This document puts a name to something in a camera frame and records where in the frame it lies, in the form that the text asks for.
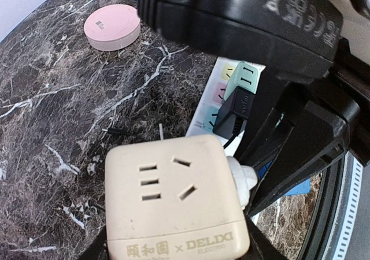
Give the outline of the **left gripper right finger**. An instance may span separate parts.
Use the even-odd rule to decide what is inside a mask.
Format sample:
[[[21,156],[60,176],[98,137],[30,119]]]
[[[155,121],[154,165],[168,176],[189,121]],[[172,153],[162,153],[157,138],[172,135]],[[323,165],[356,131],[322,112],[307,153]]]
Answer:
[[[251,260],[287,260],[257,228],[254,222],[246,217],[249,231],[250,247],[245,254],[245,259]]]

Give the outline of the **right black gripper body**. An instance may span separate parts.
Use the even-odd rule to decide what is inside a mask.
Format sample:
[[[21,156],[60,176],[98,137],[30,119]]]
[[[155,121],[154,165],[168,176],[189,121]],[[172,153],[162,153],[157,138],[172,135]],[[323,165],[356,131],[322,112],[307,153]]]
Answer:
[[[310,84],[283,80],[271,68],[266,69],[262,73],[260,101],[263,118],[276,107],[294,123],[309,101],[340,117],[347,126],[344,149],[362,164],[369,164],[369,61],[355,56],[353,41],[341,38],[328,76]]]

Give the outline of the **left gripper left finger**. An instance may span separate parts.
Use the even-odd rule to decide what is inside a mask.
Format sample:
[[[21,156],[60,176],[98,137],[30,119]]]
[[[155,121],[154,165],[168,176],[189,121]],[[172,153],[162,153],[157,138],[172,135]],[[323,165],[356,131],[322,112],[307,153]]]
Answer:
[[[106,226],[103,226],[94,241],[80,254],[77,260],[108,260]]]

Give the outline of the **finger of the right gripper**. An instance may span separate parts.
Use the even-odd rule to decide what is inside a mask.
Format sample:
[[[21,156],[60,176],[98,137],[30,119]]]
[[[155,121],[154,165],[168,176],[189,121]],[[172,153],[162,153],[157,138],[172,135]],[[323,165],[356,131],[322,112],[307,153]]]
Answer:
[[[291,121],[290,101],[292,92],[285,89],[267,116],[257,124],[255,130],[248,129],[248,143],[243,142],[236,157],[241,165],[259,168],[274,159],[282,149],[294,123]]]
[[[347,123],[308,102],[288,139],[250,199],[247,215],[267,208],[286,192],[346,154]]]

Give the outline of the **beige cube socket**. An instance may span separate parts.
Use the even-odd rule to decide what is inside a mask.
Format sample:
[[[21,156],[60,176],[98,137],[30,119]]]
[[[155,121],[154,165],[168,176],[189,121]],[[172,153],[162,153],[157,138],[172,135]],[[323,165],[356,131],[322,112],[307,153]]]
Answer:
[[[254,170],[213,135],[127,144],[105,159],[111,259],[237,259]]]

